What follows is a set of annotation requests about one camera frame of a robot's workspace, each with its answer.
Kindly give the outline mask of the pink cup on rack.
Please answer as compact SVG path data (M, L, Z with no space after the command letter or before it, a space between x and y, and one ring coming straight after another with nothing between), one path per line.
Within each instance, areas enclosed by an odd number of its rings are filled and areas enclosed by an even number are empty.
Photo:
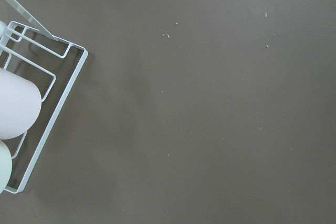
M37 120L41 95L34 83L1 69L1 139L26 132Z

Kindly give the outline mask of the mint cup on rack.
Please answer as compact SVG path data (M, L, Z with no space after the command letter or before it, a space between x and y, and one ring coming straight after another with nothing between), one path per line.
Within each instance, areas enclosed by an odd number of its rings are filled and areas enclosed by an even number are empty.
M1 193L7 186L11 173L12 173L12 156L7 145L1 141L1 154L0 154L0 176L1 176Z

